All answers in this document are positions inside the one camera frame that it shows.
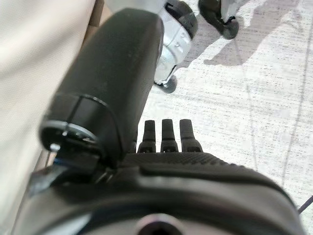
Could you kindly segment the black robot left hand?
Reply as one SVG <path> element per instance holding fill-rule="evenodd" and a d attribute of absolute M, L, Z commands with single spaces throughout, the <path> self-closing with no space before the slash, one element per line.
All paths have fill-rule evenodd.
<path fill-rule="evenodd" d="M 303 235 L 297 208 L 268 177 L 204 153 L 192 123 L 169 120 L 162 150 L 136 132 L 161 55 L 151 12 L 112 15 L 71 65 L 40 123 L 53 164 L 32 173 L 15 235 Z"/>

